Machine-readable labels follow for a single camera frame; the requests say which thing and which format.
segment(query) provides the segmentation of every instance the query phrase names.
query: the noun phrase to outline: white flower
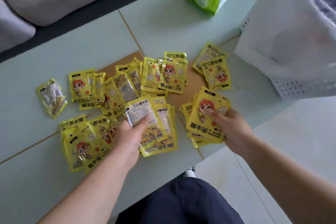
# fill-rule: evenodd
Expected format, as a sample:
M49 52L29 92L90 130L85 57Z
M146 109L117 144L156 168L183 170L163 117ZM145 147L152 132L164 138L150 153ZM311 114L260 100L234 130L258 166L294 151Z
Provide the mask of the white flower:
M154 76L153 76L153 74L148 74L146 76L146 78L147 78L147 81L151 81L151 80L153 80Z
M96 136L94 134L89 135L89 141L93 142L96 139Z
M182 75L182 74L183 74L183 69L180 69L180 68L179 68L179 69L177 70L177 73L178 73L179 75Z
M218 112L223 116L226 114L227 111L228 111L228 108L224 106L218 109Z
M93 78L88 78L86 83L89 84L89 85L92 84L93 83Z
M114 96L117 94L117 91L115 89L110 90L110 96Z

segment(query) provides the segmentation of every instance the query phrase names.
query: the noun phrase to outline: light green table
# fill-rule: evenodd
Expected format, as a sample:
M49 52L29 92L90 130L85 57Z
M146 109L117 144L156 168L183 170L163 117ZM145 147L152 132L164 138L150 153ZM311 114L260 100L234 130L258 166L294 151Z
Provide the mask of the light green table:
M145 55L157 58L164 51L183 51L193 58L207 41L220 44L239 34L238 25L255 1L228 0L213 18L185 0L139 0L120 11ZM233 53L235 44L230 41L223 49ZM0 162L32 146L0 164L3 223L36 222L83 177L82 173L67 171L60 135L47 137L58 131L62 120L90 112L79 111L77 104L69 104L52 120L35 88L55 78L70 100L70 72L92 67L98 70L138 49L115 11L0 64ZM234 87L225 95L252 127L292 104L281 101L269 80L237 56L231 55L229 66ZM126 178L112 215L202 160L180 122L177 130L178 150L140 158ZM207 157L223 146L206 146L201 151Z

